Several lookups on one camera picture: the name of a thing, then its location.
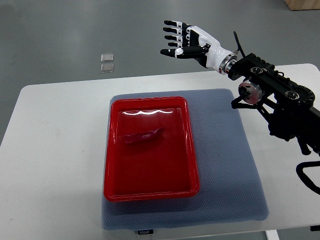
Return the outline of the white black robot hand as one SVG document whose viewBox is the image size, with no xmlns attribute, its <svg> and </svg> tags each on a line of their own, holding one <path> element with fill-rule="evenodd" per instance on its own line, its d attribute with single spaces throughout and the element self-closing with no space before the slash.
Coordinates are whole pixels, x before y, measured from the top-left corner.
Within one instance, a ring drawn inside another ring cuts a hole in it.
<svg viewBox="0 0 320 240">
<path fill-rule="evenodd" d="M 221 47 L 220 42 L 209 33 L 197 26 L 174 20 L 165 20 L 163 31 L 177 35 L 165 35 L 169 47 L 176 49 L 162 49 L 160 53 L 176 59 L 195 59 L 201 66 L 213 69 L 225 75 L 228 68 L 237 61 L 237 56 L 230 50 Z"/>
</svg>

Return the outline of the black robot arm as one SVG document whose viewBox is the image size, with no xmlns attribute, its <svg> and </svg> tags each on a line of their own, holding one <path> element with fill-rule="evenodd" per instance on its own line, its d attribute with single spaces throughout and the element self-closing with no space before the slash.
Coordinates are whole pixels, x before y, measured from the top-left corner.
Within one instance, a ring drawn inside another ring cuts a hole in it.
<svg viewBox="0 0 320 240">
<path fill-rule="evenodd" d="M 239 85 L 239 96 L 231 102 L 233 109 L 256 109 L 268 123 L 272 136 L 289 141 L 297 138 L 301 152 L 320 152 L 320 112 L 314 108 L 315 94 L 299 85 L 275 66 L 253 53 L 246 55 L 239 45 L 226 50 L 203 29 L 180 21 L 166 20 L 168 49 L 162 55 L 176 59 L 194 59 Z"/>
</svg>

